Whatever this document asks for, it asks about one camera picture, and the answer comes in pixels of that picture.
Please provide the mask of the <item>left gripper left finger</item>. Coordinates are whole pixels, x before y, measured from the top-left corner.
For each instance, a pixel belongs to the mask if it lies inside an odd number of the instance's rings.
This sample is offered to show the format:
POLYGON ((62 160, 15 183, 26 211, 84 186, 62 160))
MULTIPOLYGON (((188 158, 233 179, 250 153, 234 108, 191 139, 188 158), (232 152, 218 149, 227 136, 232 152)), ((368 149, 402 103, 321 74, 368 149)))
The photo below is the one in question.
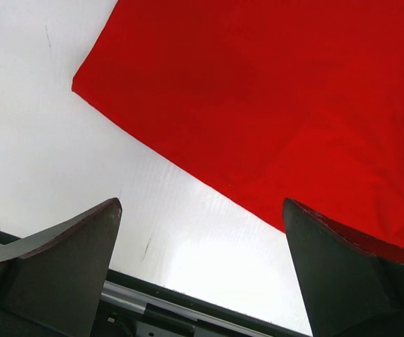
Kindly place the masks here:
POLYGON ((0 336, 89 336, 121 217, 111 198, 0 246, 0 336))

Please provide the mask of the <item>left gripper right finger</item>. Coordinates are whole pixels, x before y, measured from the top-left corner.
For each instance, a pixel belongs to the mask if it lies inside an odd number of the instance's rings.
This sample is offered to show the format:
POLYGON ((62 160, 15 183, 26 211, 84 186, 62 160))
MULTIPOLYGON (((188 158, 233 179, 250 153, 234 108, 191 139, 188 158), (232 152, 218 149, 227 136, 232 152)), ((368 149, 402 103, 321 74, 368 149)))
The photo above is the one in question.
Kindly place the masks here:
POLYGON ((294 200, 282 217, 314 336, 404 336, 404 248, 294 200))

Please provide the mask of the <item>red t shirt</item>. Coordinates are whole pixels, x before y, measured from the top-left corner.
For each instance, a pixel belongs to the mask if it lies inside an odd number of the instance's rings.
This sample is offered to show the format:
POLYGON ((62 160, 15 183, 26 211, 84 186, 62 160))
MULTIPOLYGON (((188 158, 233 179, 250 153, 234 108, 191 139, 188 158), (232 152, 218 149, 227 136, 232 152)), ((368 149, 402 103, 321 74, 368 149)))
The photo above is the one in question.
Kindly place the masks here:
POLYGON ((118 1, 72 90, 276 228, 404 262, 404 1, 118 1))

